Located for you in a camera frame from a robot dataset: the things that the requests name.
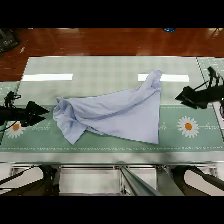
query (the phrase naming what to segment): blue object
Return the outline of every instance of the blue object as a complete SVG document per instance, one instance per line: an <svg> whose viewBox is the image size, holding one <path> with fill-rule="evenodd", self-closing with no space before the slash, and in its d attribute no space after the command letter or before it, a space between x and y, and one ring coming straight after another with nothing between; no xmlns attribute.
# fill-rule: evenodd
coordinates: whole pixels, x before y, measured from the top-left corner
<svg viewBox="0 0 224 224"><path fill-rule="evenodd" d="M174 32L176 28L163 28L166 32Z"/></svg>
<svg viewBox="0 0 224 224"><path fill-rule="evenodd" d="M134 89L97 97L59 97L53 118L71 144L85 130L158 144L161 74L153 70Z"/></svg>

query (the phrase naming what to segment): glass table top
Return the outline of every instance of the glass table top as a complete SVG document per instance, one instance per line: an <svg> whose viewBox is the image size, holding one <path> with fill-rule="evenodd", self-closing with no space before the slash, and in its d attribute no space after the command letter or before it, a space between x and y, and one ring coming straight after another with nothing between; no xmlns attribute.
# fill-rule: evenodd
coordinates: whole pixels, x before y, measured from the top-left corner
<svg viewBox="0 0 224 224"><path fill-rule="evenodd" d="M67 142L52 119L57 97L98 96L135 88L142 84L140 80L152 69L163 73L159 145L102 137L89 132L85 132L74 145ZM16 100L14 105L24 107L32 100L49 109L50 113L46 115L46 120L26 128L16 138L10 138L11 133L4 134L0 147L1 159L76 164L217 161L224 146L212 105L206 110L194 110L175 100L183 87L189 85L194 88L203 82L195 57L31 57L17 92L22 98ZM199 133L194 138L178 130L178 124L186 119L195 121L193 123L199 127Z"/></svg>

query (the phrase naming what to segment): flower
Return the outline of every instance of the flower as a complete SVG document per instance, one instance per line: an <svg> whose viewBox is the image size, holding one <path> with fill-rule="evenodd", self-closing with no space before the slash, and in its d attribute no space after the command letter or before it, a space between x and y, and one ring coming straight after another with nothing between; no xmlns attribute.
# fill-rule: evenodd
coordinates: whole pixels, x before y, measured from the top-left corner
<svg viewBox="0 0 224 224"><path fill-rule="evenodd" d="M178 125L177 127L179 127L179 131L182 131L182 135L185 135L185 137L193 137L197 136L198 132L198 124L197 122L194 120L194 118L190 118L190 117L182 117L181 119L179 119L178 121Z"/></svg>
<svg viewBox="0 0 224 224"><path fill-rule="evenodd" d="M8 125L12 125L15 121L8 122ZM17 138L21 134L23 134L23 131L26 128L21 127L21 123L17 121L12 127L6 130L6 135L8 135L8 138Z"/></svg>

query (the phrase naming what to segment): light blue cloth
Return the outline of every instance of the light blue cloth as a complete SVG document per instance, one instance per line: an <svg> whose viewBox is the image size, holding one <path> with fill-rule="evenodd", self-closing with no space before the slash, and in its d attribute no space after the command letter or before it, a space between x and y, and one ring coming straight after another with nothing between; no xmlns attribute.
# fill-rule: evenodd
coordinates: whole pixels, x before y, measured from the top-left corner
<svg viewBox="0 0 224 224"><path fill-rule="evenodd" d="M53 118L71 144L85 130L158 144L161 74L153 70L134 89L96 97L59 97Z"/></svg>

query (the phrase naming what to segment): brown wooden surface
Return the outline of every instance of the brown wooden surface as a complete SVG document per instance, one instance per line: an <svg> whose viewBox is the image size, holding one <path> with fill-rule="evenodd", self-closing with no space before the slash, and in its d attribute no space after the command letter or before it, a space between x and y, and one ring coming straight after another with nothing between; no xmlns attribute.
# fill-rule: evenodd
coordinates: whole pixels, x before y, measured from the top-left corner
<svg viewBox="0 0 224 224"><path fill-rule="evenodd" d="M17 28L20 45L0 56L0 81L20 80L28 57L153 55L224 57L224 29Z"/></svg>

